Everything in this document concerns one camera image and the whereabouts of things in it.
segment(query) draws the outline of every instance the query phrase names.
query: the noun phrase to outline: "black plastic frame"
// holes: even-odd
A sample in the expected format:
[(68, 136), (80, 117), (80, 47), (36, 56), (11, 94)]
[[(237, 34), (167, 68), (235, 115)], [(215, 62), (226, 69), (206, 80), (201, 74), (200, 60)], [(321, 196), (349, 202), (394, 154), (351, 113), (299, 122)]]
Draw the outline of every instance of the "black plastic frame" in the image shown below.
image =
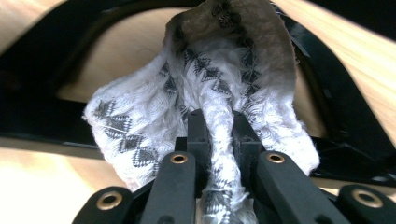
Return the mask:
[[(115, 22), (154, 8), (201, 2), (69, 0), (59, 5), (0, 56), (0, 134), (97, 148), (81, 118), (85, 104), (57, 99), (56, 91)], [(312, 176), (396, 187), (395, 148), (347, 70), (313, 34), (277, 12), (330, 134), (313, 138), (321, 165)]]

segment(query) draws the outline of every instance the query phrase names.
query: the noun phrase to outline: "metal grommet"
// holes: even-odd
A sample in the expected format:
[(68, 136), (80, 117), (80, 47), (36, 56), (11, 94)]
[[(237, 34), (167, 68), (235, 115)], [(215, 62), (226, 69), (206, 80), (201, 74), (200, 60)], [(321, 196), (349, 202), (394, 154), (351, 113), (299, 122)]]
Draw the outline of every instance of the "metal grommet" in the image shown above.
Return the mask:
[(267, 155), (267, 160), (273, 163), (282, 163), (285, 161), (285, 158), (277, 153), (269, 153)]
[(189, 158), (188, 158), (186, 155), (183, 155), (183, 154), (176, 154), (176, 155), (173, 155), (173, 156), (171, 157), (171, 162), (172, 162), (172, 163), (181, 164), (181, 163), (186, 162), (188, 159), (189, 159)]
[(117, 207), (122, 201), (122, 195), (116, 191), (104, 193), (96, 203), (100, 210), (110, 210)]
[(384, 205), (380, 198), (378, 198), (372, 192), (364, 189), (354, 189), (352, 191), (352, 196), (359, 203), (362, 203), (372, 208), (380, 208)]

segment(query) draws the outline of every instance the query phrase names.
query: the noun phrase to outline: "wooden surface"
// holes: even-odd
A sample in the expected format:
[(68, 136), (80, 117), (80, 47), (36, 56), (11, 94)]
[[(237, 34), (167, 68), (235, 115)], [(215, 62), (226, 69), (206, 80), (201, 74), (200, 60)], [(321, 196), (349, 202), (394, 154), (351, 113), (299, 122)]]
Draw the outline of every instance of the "wooden surface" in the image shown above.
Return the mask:
[[(0, 1), (0, 52), (60, 2)], [(305, 1), (274, 2), (339, 57), (395, 144), (396, 43)], [(164, 25), (180, 10), (142, 13), (110, 28), (98, 41), (79, 80), (64, 86), (60, 97), (86, 102), (98, 87), (145, 65), (162, 46)], [(304, 91), (304, 83), (299, 85)], [(305, 113), (309, 100), (301, 99), (309, 96), (299, 95), (301, 102), (296, 109)], [(308, 128), (318, 128), (313, 132), (320, 133), (320, 121), (312, 122)], [(86, 158), (99, 157), (97, 152), (81, 150), (86, 149), (0, 138), (0, 223), (70, 223), (94, 192), (123, 186), (107, 163)], [(319, 179), (314, 182), (335, 193), (345, 184)], [(395, 189), (379, 189), (396, 200)]]

